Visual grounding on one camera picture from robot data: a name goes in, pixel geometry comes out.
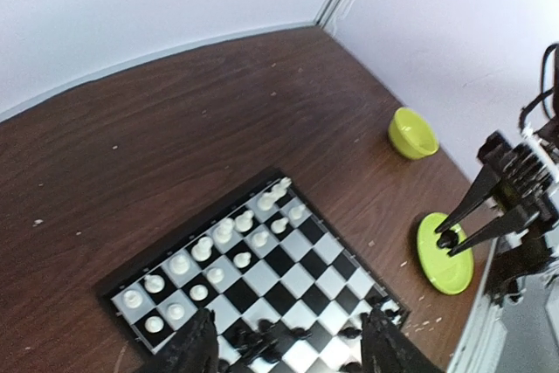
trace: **white wall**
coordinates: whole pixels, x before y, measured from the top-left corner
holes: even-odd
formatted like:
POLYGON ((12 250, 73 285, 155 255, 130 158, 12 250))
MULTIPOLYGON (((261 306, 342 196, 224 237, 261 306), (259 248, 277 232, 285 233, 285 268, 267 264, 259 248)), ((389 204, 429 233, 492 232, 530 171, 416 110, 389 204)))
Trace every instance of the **white wall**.
MULTIPOLYGON (((543 51, 559 40, 559 0, 352 2, 327 28, 431 122, 469 177, 495 129, 518 141, 518 114, 538 93, 543 51)), ((543 121, 539 109, 535 117, 543 121)))
POLYGON ((150 53, 310 24, 325 1, 0 0, 0 116, 150 53))

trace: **white chess piece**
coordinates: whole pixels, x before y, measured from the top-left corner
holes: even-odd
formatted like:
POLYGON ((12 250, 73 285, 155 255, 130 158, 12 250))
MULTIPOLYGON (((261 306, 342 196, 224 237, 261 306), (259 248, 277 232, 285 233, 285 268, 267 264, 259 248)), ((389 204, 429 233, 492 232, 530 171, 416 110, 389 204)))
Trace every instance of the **white chess piece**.
POLYGON ((241 252, 235 255, 233 258, 233 264, 235 264, 236 268, 245 268, 251 263, 251 253, 250 252, 241 252))
POLYGON ((252 227, 254 211, 247 210, 235 218, 235 227, 238 231, 249 231, 252 227))
POLYGON ((225 271, 222 268, 212 268, 208 272, 208 281, 217 284, 225 278, 225 271))
POLYGON ((235 222, 231 218, 224 218, 213 230, 213 238, 219 244, 226 244, 231 240, 235 222))
POLYGON ((137 290, 128 290, 122 295, 122 300, 124 301, 124 305, 129 307, 130 309, 136 309, 140 307, 141 303, 143 302, 143 298, 141 297, 140 292, 137 290))
POLYGON ((178 321, 184 317, 184 307, 178 303, 172 303, 167 307, 167 316, 173 321, 178 321))
POLYGON ((257 248, 260 248, 266 244, 268 236, 269 234, 267 231, 257 231, 252 235, 252 244, 257 248))
POLYGON ((152 334, 156 334, 163 329, 163 319, 159 316, 150 316, 146 320, 146 330, 152 334))
POLYGON ((186 255, 179 253, 178 255, 175 255, 173 258, 171 258, 171 260, 169 261, 169 267, 172 273, 182 275, 189 271, 190 262, 189 259, 186 258, 186 255))
POLYGON ((274 233, 282 233, 283 231, 285 231, 288 222, 288 218, 279 218, 278 220, 272 222, 270 228, 274 233))
POLYGON ((150 293, 159 293, 165 287, 165 280, 161 275, 146 275, 144 286, 150 293))
POLYGON ((265 192, 260 196, 259 200, 256 202, 256 205, 262 211, 269 211, 275 204, 276 199, 276 196, 272 192, 265 192))
POLYGON ((198 284, 190 289, 190 298, 195 301, 201 301, 208 297, 208 289, 206 286, 198 284))
POLYGON ((305 212, 306 209, 307 207, 304 204, 296 205, 289 211, 289 217, 292 220, 299 220, 300 218, 303 217, 303 213, 305 212))
POLYGON ((212 246, 213 240, 204 236, 192 248, 192 258, 199 262, 207 260, 211 256, 212 246))

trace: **green plate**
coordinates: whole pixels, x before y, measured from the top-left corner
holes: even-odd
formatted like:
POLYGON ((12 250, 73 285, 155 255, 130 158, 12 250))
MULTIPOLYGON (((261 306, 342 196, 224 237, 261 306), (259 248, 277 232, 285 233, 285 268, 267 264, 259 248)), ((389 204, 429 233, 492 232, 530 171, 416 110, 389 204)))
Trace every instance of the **green plate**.
MULTIPOLYGON (((418 229, 419 262, 427 279, 439 292, 444 294, 462 293, 470 285, 473 277, 473 253, 467 249, 453 257, 448 256, 448 249, 437 246, 439 235, 435 229, 447 218, 443 213, 431 213, 421 221, 418 229)), ((460 242, 466 234, 459 224, 452 229, 458 233, 460 242)))

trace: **yellow-green dish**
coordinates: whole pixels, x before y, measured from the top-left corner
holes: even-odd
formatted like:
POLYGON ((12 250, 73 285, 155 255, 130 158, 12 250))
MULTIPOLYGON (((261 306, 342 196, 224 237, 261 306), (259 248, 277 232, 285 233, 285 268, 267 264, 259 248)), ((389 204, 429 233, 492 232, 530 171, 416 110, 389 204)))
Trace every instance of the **yellow-green dish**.
MULTIPOLYGON (((448 249, 440 249, 437 239, 440 237, 435 229, 447 218, 443 213, 431 213, 421 221, 418 229, 419 262, 427 279, 439 292, 444 294, 462 293, 470 285, 473 277, 473 253, 467 249, 453 257, 448 256, 448 249)), ((466 234, 459 224, 452 229, 458 233, 460 242, 466 234)))
POLYGON ((396 150, 408 159, 421 159, 438 150, 437 136, 427 121, 409 108, 399 108, 394 113, 388 136, 396 150))

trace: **black square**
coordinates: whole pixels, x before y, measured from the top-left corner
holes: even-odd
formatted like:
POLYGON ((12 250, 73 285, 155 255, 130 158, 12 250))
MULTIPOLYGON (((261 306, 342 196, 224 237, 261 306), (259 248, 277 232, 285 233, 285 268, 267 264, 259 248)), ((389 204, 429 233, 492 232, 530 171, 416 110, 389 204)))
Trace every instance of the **black square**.
POLYGON ((303 294, 302 299, 317 315, 321 314, 330 303, 330 299, 315 284, 303 294))
POLYGON ((134 326, 138 328, 141 336, 149 342, 149 345, 151 345, 152 348, 157 347, 164 340, 166 340, 169 335, 173 334, 173 328, 165 321, 165 318, 161 316, 159 312, 157 312, 157 309, 152 309, 138 322, 136 322, 134 326), (146 330, 146 320, 152 316, 157 316, 158 318, 161 318, 163 320, 163 329, 161 331, 153 333, 146 330))
POLYGON ((282 316, 286 314, 297 301, 281 283, 277 283, 272 287, 270 291, 265 294, 264 299, 266 299, 268 303, 276 309, 276 312, 282 316))
MULTIPOLYGON (((272 231, 272 223, 275 222, 276 220, 280 220, 281 218, 284 218, 285 216, 283 214, 281 214, 280 212, 277 212, 275 214, 273 214, 272 216, 270 216, 270 218, 268 218, 265 221, 265 225, 267 226, 267 228, 269 229, 269 231, 272 231)), ((282 233, 273 233, 273 235, 278 238, 279 241, 282 241, 283 239, 287 238, 287 235, 289 233, 291 233, 293 231, 293 226, 291 226, 290 223, 286 224, 286 229, 282 232, 282 233)))
POLYGON ((344 253, 338 255, 338 258, 334 260, 332 265, 338 271, 338 273, 340 273, 342 277, 346 280, 349 280, 351 278, 351 275, 357 269, 354 262, 348 257, 346 257, 344 253))
MULTIPOLYGON (((207 235, 202 235, 200 237, 198 237, 196 240, 193 240, 192 242, 190 242, 189 245, 186 246, 186 252, 189 253, 190 256, 192 256, 192 248, 198 243, 198 240, 200 240, 201 238, 203 238, 204 236, 207 235)), ((211 248, 211 255, 210 257, 205 260, 205 261, 196 261, 194 259, 194 257, 192 257, 192 259, 194 259, 196 261, 196 263, 200 266, 200 268, 202 268, 203 270, 206 269, 212 262, 214 262, 216 259, 218 259, 219 257, 221 257, 221 252, 215 247, 212 246, 211 248)))
POLYGON ((328 268, 322 258, 312 249, 301 259, 300 264, 305 267, 315 280, 319 279, 328 268))
POLYGON ((340 291, 338 296, 335 298, 335 301, 337 301, 340 306, 343 307, 343 310, 345 310, 348 314, 351 314, 359 303, 357 296, 355 296, 347 287, 344 287, 340 291))
POLYGON ((245 274, 248 270, 250 270, 251 268, 253 268, 254 266, 256 266, 256 264, 259 262, 259 257, 256 255, 256 253, 254 253, 251 248, 248 247, 248 245, 246 244, 246 242, 244 240, 241 240, 238 244, 236 244, 235 246, 233 246, 229 251, 227 251, 227 253, 225 254, 227 256, 227 258, 229 258, 231 260, 231 262, 233 262, 233 260, 235 259, 235 255, 238 255, 240 253, 245 253, 245 252, 249 252, 251 254, 251 262, 248 264, 248 266, 246 266, 245 268, 238 268, 237 269, 242 273, 245 274))
POLYGON ((206 287, 208 289, 208 296, 204 299, 204 300, 192 300, 190 299, 190 301, 192 301, 192 303, 194 303, 194 305, 197 308, 202 308, 202 307, 206 307, 208 306, 210 303, 213 302, 213 300, 219 295, 219 293, 217 292, 217 290, 215 288, 213 288, 213 286, 211 285, 211 283, 202 275, 202 273, 198 274, 195 278, 193 278, 191 281, 189 281, 188 283, 186 283, 182 289, 184 291, 184 293, 189 296, 190 298, 190 289, 193 286, 197 286, 198 284, 206 287))
POLYGON ((167 299, 170 295, 172 295, 176 291, 175 284, 173 284, 171 279, 167 277, 167 274, 163 271, 161 267, 156 268, 154 271, 149 273, 149 275, 159 275, 165 281, 165 286, 163 287, 163 290, 159 293, 153 293, 153 294, 150 293, 148 290, 146 290, 146 287, 144 286, 145 284, 144 279, 141 279, 140 281, 141 286, 143 287, 144 290, 146 290, 146 293, 149 295, 151 300, 153 300, 156 305, 158 305, 159 303, 167 299))
POLYGON ((316 245, 316 243, 324 235, 324 231, 317 225, 311 218, 308 218, 303 223, 300 224, 299 230, 311 241, 311 244, 316 245))
POLYGON ((321 325, 320 322, 315 322, 309 329, 311 336, 307 338, 307 342, 320 354, 332 341, 332 335, 321 325))
POLYGON ((268 253, 264 260, 280 277, 283 277, 295 265, 295 262, 279 245, 268 253))
POLYGON ((225 290, 224 295, 241 314, 259 299, 243 279, 238 279, 235 284, 225 290))

